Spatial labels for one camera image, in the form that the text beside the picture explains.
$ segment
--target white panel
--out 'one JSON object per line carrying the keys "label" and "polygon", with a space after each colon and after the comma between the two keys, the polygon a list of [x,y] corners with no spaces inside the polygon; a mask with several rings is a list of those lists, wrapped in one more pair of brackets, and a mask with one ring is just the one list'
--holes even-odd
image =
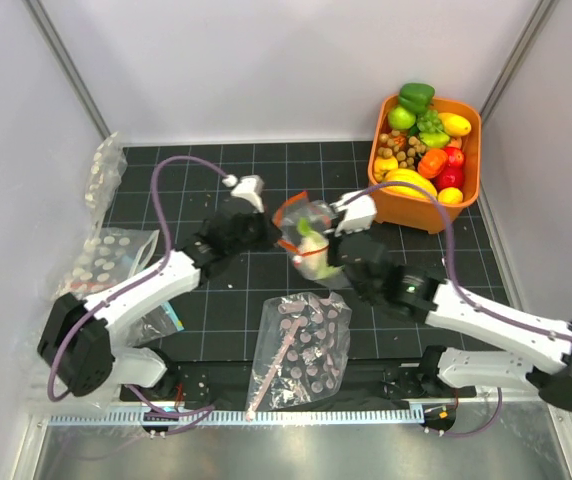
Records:
{"label": "white panel", "polygon": [[486,125],[482,183],[528,311],[572,318],[572,1]]}
{"label": "white panel", "polygon": [[45,322],[45,278],[86,234],[83,192],[98,143],[22,3],[0,0],[0,478],[25,420],[23,342]]}
{"label": "white panel", "polygon": [[535,0],[45,0],[134,143],[372,136],[414,80],[481,107]]}

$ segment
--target red fruit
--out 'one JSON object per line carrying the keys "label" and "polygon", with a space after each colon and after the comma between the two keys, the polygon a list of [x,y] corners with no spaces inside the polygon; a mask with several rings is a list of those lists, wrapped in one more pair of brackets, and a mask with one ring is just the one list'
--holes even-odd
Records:
{"label": "red fruit", "polygon": [[446,167],[435,179],[435,187],[437,187],[438,192],[448,187],[455,187],[461,190],[463,185],[464,171],[461,168]]}
{"label": "red fruit", "polygon": [[462,168],[464,166],[464,152],[457,147],[444,147],[442,150],[448,155],[446,160],[447,167]]}

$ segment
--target bunch of grapes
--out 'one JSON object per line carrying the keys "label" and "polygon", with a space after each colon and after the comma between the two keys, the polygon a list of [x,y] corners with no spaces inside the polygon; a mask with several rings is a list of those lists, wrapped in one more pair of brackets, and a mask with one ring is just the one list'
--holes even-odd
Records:
{"label": "bunch of grapes", "polygon": [[417,116],[417,128],[420,132],[437,133],[444,131],[442,121],[437,117],[437,110],[427,110]]}

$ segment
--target orange bin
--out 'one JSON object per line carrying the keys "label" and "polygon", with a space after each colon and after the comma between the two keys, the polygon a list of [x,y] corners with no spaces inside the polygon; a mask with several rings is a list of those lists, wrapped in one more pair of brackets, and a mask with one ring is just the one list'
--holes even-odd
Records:
{"label": "orange bin", "polygon": [[[397,105],[397,95],[386,99],[379,112],[375,139],[373,140],[373,148],[371,149],[370,161],[368,162],[368,181],[370,185],[378,183],[375,177],[373,177],[373,164],[377,157],[378,148],[377,139],[381,133],[390,133],[391,128],[388,126],[387,115],[395,105]],[[462,188],[464,201],[453,205],[444,205],[452,222],[464,208],[475,203],[479,195],[479,176],[482,161],[482,121],[474,108],[454,100],[435,97],[433,98],[432,107],[440,113],[448,112],[461,115],[470,122],[472,127],[471,132],[462,138],[462,151],[466,156],[466,163],[464,164],[465,180]],[[399,193],[389,192],[386,189],[372,192],[371,197],[375,201],[375,205],[377,205],[377,216],[375,217],[377,222],[396,223],[426,230],[428,233],[438,233],[445,228],[437,209],[429,200],[407,197]]]}

